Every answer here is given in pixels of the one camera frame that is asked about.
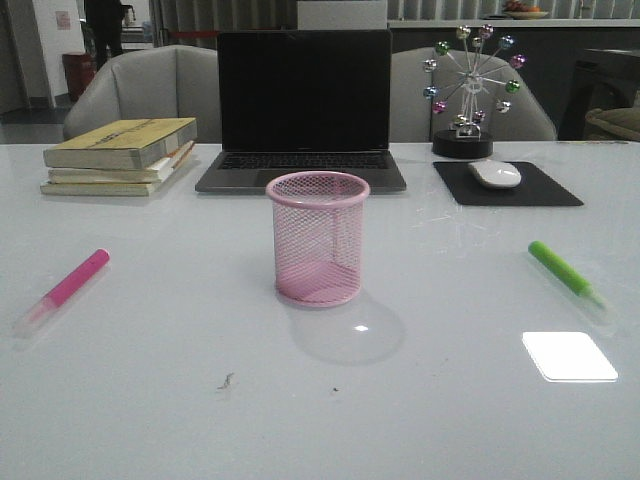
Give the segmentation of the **pink mesh pen holder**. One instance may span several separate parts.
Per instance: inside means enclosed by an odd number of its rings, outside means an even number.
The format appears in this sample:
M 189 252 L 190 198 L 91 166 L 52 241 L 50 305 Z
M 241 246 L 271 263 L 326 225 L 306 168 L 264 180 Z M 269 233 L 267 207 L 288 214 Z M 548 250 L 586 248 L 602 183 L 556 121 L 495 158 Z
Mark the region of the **pink mesh pen holder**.
M 277 292 L 309 307 L 356 297 L 369 184 L 342 172 L 303 171 L 271 180 L 266 194 L 273 208 Z

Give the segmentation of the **middle cream book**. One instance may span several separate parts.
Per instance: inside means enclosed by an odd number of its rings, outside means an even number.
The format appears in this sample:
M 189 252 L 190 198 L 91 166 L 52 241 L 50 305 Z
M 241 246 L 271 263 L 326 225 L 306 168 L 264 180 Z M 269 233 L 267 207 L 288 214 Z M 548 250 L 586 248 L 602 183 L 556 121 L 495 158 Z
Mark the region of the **middle cream book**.
M 48 172 L 51 183 L 162 183 L 167 180 L 191 155 L 194 141 L 141 170 L 52 168 Z

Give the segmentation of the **fruit bowl on counter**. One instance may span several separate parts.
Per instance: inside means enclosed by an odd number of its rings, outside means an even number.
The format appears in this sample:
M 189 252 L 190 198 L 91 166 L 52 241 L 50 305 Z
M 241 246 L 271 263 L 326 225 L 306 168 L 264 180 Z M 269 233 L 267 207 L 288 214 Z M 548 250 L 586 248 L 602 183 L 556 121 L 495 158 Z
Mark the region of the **fruit bowl on counter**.
M 509 18 L 516 20 L 542 19 L 548 15 L 548 12 L 538 5 L 517 0 L 506 0 L 502 5 L 502 12 Z

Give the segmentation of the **cream book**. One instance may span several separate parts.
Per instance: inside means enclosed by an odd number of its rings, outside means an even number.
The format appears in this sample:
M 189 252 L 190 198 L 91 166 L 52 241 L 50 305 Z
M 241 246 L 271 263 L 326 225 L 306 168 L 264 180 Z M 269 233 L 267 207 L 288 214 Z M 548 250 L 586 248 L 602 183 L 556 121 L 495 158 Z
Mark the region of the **cream book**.
M 191 155 L 194 141 L 141 170 L 52 168 L 48 172 L 51 183 L 162 183 L 167 180 Z
M 151 193 L 155 192 L 156 190 L 158 190 L 160 188 L 160 186 L 164 182 L 162 182 L 162 183 L 69 183 L 69 184 L 59 184 L 59 183 L 51 183 L 51 182 L 49 182 L 47 180 L 46 182 L 44 182 L 43 184 L 40 185 L 40 191 L 43 194 L 47 194 L 47 195 L 63 195 L 63 196 L 68 195 L 68 196 L 146 197 L 146 196 L 149 196 Z

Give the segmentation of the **black mouse pad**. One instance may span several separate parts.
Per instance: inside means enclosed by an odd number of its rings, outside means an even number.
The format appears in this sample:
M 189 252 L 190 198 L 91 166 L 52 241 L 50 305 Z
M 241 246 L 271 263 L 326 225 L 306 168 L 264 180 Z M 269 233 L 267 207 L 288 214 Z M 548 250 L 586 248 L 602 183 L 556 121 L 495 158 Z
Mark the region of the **black mouse pad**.
M 521 182 L 511 188 L 484 186 L 466 161 L 436 161 L 432 165 L 451 195 L 465 206 L 577 207 L 583 201 L 531 162 L 515 162 Z

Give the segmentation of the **pink highlighter pen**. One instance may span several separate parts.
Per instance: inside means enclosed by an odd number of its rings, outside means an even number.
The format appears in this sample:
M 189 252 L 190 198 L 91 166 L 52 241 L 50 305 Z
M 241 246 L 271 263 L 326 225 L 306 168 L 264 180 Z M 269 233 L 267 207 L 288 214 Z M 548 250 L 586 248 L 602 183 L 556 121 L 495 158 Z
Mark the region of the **pink highlighter pen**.
M 41 297 L 12 327 L 19 339 L 33 338 L 50 318 L 109 262 L 110 254 L 99 248 Z

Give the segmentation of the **person in dark clothes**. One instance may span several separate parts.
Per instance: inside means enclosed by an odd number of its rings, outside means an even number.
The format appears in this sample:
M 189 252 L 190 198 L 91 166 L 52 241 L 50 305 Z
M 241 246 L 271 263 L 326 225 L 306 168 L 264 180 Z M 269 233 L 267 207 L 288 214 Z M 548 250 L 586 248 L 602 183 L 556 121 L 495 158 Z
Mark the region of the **person in dark clothes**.
M 94 35 L 96 67 L 123 54 L 121 33 L 124 9 L 120 0 L 85 0 L 86 22 Z

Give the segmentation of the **red trash bin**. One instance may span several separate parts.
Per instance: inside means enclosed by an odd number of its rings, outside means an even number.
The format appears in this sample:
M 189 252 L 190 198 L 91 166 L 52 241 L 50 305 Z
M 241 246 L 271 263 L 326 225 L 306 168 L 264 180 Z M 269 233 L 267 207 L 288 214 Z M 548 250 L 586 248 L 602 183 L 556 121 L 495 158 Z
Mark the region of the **red trash bin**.
M 94 59 L 86 52 L 71 52 L 62 55 L 62 62 L 69 98 L 77 101 L 95 76 Z

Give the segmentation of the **grey laptop computer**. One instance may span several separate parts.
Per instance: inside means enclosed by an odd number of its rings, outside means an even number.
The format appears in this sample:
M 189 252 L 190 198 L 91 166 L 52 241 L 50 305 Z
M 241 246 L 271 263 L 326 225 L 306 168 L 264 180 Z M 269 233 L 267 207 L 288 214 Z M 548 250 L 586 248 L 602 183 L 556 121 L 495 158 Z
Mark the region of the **grey laptop computer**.
M 196 191 L 262 195 L 300 171 L 356 175 L 374 194 L 405 190 L 389 151 L 391 55 L 388 30 L 222 33 L 222 151 Z

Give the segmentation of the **white computer mouse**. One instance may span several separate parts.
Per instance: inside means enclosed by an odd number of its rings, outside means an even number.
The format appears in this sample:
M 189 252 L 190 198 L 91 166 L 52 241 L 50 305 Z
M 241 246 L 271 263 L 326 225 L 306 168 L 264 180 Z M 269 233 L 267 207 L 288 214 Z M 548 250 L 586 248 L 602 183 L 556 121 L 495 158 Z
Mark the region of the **white computer mouse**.
M 521 183 L 519 170 L 511 163 L 480 160 L 468 163 L 468 169 L 483 186 L 492 189 L 514 188 Z

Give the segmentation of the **ferris wheel desk ornament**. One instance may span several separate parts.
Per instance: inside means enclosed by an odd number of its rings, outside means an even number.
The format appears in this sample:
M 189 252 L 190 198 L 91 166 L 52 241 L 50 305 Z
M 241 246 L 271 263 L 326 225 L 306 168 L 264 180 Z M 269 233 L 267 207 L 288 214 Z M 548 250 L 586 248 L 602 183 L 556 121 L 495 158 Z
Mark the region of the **ferris wheel desk ornament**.
M 494 33 L 494 27 L 488 23 L 476 29 L 468 25 L 458 26 L 456 38 L 464 47 L 465 61 L 455 63 L 455 81 L 446 86 L 432 84 L 423 89 L 423 96 L 430 102 L 431 112 L 435 115 L 445 113 L 449 100 L 456 94 L 461 95 L 459 112 L 445 130 L 433 134 L 432 151 L 437 155 L 470 160 L 486 158 L 493 153 L 493 138 L 482 129 L 487 111 L 479 105 L 478 95 L 489 92 L 485 87 L 487 82 L 502 86 L 509 94 L 515 94 L 521 88 L 518 80 L 503 82 L 495 79 L 493 75 L 499 69 L 487 67 L 493 57 L 484 55 L 483 49 Z

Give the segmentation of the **bottom cream book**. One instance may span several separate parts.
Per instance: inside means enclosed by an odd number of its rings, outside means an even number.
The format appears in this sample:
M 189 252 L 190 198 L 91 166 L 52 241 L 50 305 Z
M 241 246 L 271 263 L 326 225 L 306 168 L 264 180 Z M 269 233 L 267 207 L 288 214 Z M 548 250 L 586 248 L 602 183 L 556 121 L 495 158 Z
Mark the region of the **bottom cream book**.
M 47 180 L 46 182 L 44 182 L 43 184 L 40 185 L 40 191 L 43 194 L 47 194 L 47 195 L 63 195 L 63 196 L 68 195 L 68 196 L 146 197 L 146 196 L 149 196 L 151 193 L 155 192 L 156 190 L 158 190 L 160 188 L 160 186 L 164 182 L 162 182 L 162 183 L 69 183 L 69 184 L 59 184 L 59 183 L 51 183 L 51 182 L 49 182 Z

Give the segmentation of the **olive cushion seat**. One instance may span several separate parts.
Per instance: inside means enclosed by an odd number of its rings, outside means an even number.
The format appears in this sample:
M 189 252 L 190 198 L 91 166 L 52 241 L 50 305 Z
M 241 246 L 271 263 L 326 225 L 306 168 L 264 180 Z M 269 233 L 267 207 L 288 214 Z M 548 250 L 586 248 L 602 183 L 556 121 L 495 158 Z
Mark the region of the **olive cushion seat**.
M 589 138 L 639 141 L 639 108 L 592 109 L 585 114 Z

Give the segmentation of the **top yellow book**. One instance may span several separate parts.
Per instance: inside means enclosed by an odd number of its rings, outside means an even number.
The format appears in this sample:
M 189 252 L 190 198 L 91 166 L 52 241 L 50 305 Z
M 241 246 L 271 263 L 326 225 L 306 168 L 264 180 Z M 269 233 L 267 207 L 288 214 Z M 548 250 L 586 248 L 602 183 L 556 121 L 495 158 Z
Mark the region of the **top yellow book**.
M 197 137 L 193 117 L 118 120 L 43 152 L 50 168 L 144 169 Z

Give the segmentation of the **green highlighter pen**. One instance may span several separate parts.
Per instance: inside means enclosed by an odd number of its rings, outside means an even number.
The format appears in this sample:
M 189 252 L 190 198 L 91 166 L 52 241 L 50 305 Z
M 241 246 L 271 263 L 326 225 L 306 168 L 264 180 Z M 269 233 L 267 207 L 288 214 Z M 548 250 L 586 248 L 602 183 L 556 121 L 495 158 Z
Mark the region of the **green highlighter pen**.
M 528 252 L 556 279 L 564 284 L 601 324 L 613 322 L 613 309 L 592 283 L 549 246 L 539 240 L 528 245 Z

